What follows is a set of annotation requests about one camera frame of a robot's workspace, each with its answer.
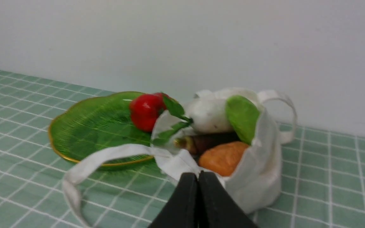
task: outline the red bell pepper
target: red bell pepper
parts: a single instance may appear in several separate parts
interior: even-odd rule
[[[152,132],[157,118],[167,109],[163,102],[164,93],[143,94],[129,104],[131,120],[136,128]]]

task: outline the leafy green vegetable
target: leafy green vegetable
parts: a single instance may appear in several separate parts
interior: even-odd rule
[[[184,108],[177,101],[170,99],[165,95],[163,95],[163,101],[170,115],[180,118],[181,120],[184,120],[184,122],[178,122],[171,126],[170,130],[159,133],[157,138],[152,140],[152,144],[155,146],[162,146],[166,144],[174,134],[183,128],[189,127],[193,123],[191,118],[184,116]]]
[[[184,108],[181,106],[180,103],[178,103],[177,101],[175,101],[173,99],[170,99],[166,95],[163,95],[163,101],[164,101],[164,104],[166,105],[167,110],[170,113],[170,115],[180,118],[180,119],[183,119],[185,117]]]
[[[225,111],[239,139],[250,145],[255,135],[260,111],[250,100],[240,95],[234,95],[226,100]]]

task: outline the brown root vegetable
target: brown root vegetable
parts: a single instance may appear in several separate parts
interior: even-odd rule
[[[244,142],[236,141],[221,144],[207,150],[199,159],[199,165],[221,176],[230,176],[249,147]]]
[[[239,141],[235,132],[185,136],[174,140],[174,146],[186,149],[192,155],[201,155],[206,150],[224,143]]]

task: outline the tote bag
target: tote bag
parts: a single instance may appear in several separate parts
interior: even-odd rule
[[[194,95],[193,101],[183,105],[183,107],[185,110],[190,110],[198,101],[226,100],[232,95],[242,95],[249,99],[259,109],[260,115],[251,146],[245,150],[235,171],[228,177],[216,175],[233,201],[245,213],[251,213],[271,205],[281,192],[281,144],[289,143],[294,139],[297,113],[291,99],[281,92],[269,90],[255,93],[246,88],[236,87],[215,92],[199,91]],[[293,114],[291,131],[279,131],[277,123],[263,105],[270,100],[282,101],[291,108]],[[158,133],[168,130],[178,121],[179,119],[171,116],[168,111],[163,112],[156,121],[152,139],[156,138]],[[86,180],[104,162],[113,159],[134,155],[152,155],[157,166],[174,185],[177,185],[181,174],[184,172],[193,172],[197,175],[201,171],[211,172],[198,166],[188,150],[177,149],[172,144],[177,137],[193,134],[195,134],[193,129],[188,127],[179,131],[167,144],[161,147],[124,144],[97,151],[86,157],[68,170],[62,180],[64,197],[71,211],[85,227],[90,227],[81,213],[81,193],[77,189],[77,185]]]

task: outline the white radish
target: white radish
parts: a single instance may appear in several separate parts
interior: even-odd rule
[[[186,115],[193,119],[191,127],[200,133],[233,131],[225,113],[226,99],[197,99],[187,109]]]

